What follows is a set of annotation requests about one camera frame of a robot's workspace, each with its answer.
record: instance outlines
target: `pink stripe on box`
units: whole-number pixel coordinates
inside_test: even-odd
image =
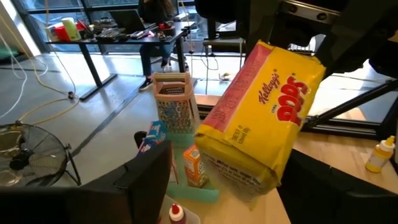
[[[271,49],[260,44],[255,46],[244,67],[226,89],[216,106],[210,111],[203,124],[209,125],[221,132],[226,129],[236,108],[264,65],[267,57],[271,54],[271,51]]]

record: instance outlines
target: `yellow cereal box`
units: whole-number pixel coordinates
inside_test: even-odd
[[[195,135],[212,182],[243,202],[277,187],[324,72],[315,57],[257,43]]]

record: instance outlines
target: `table leg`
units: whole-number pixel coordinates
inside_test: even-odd
[[[175,41],[175,46],[177,49],[178,67],[180,69],[180,72],[185,72],[185,59],[184,59],[184,51],[182,48],[182,38],[178,38]]]
[[[110,76],[102,82],[100,79],[100,76],[98,75],[97,69],[95,69],[94,62],[91,59],[91,56],[87,49],[86,44],[79,44],[79,48],[86,60],[87,66],[90,69],[91,75],[93,76],[95,85],[96,85],[96,87],[92,88],[89,92],[85,93],[83,96],[80,96],[80,100],[85,101],[88,98],[90,98],[91,96],[93,96],[103,86],[108,84],[111,80],[113,80],[118,74],[110,74]]]

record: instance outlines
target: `cheese grater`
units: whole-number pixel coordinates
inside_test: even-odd
[[[155,73],[153,81],[157,113],[167,132],[193,134],[200,118],[190,74]]]

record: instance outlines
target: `glue bottle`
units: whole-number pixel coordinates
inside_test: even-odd
[[[378,144],[366,162],[365,167],[367,170],[375,173],[381,172],[381,169],[386,165],[387,161],[391,158],[394,153],[396,145],[394,144],[395,137],[390,136],[386,140],[383,140]]]
[[[187,217],[181,206],[173,204],[169,210],[171,224],[187,224]]]

